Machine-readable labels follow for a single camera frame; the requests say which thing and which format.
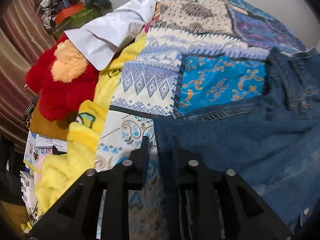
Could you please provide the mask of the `blue denim jacket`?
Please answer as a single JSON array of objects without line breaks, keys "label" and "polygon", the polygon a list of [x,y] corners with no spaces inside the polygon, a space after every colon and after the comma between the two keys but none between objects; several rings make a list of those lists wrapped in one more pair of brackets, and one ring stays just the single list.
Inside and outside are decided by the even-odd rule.
[{"label": "blue denim jacket", "polygon": [[260,96],[153,121],[169,229],[180,226],[174,141],[207,168],[235,170],[291,231],[319,210],[319,53],[272,49]]}]

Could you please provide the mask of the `yellow plush blanket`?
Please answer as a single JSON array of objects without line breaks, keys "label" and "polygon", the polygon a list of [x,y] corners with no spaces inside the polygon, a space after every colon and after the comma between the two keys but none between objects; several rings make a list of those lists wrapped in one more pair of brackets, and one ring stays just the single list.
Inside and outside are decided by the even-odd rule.
[{"label": "yellow plush blanket", "polygon": [[145,38],[136,39],[99,73],[93,100],[81,103],[77,120],[69,125],[67,152],[45,156],[41,178],[35,185],[39,216],[43,216],[87,169],[94,167],[98,141],[112,95],[119,84],[120,71],[144,46]]}]

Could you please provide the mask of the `red plush toy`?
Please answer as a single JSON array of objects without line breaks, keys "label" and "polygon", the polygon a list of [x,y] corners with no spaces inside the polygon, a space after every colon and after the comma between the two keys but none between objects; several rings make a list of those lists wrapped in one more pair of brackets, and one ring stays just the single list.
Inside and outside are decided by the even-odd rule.
[{"label": "red plush toy", "polygon": [[29,69],[27,87],[39,95],[39,111],[49,120],[66,119],[85,100],[93,100],[99,71],[62,34]]}]

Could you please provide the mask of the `patchwork patterned bedspread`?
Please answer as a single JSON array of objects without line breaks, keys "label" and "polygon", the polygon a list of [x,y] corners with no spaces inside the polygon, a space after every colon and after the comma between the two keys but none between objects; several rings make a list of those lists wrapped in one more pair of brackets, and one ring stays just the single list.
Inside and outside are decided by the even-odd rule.
[{"label": "patchwork patterned bedspread", "polygon": [[164,190],[153,121],[260,96],[272,49],[285,55],[304,44],[267,13],[243,0],[164,0],[145,47],[126,62],[101,134],[99,171],[150,139],[144,189],[129,192],[131,239],[167,239]]}]

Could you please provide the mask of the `white shirt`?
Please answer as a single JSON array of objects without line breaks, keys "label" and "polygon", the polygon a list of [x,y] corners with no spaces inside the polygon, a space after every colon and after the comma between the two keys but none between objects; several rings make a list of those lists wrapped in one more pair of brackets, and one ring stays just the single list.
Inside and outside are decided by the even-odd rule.
[{"label": "white shirt", "polygon": [[149,23],[160,0],[131,0],[113,12],[95,18],[65,34],[98,70],[105,69],[116,52],[127,46]]}]

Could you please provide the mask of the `striped maroon curtain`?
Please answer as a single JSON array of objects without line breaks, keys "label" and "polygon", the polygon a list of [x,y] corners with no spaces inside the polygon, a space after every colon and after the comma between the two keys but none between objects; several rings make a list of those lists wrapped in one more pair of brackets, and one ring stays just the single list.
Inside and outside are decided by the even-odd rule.
[{"label": "striped maroon curtain", "polygon": [[23,112],[33,96],[24,89],[25,75],[55,42],[36,12],[41,1],[1,1],[1,135],[19,153],[28,133]]}]

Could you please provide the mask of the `clutter pile with orange box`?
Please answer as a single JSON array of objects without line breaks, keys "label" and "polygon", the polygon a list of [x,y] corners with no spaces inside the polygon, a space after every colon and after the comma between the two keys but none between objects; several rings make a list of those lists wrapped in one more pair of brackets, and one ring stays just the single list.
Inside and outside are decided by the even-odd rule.
[{"label": "clutter pile with orange box", "polygon": [[58,39],[65,30],[80,28],[112,10],[110,0],[42,0],[37,13],[47,33]]}]

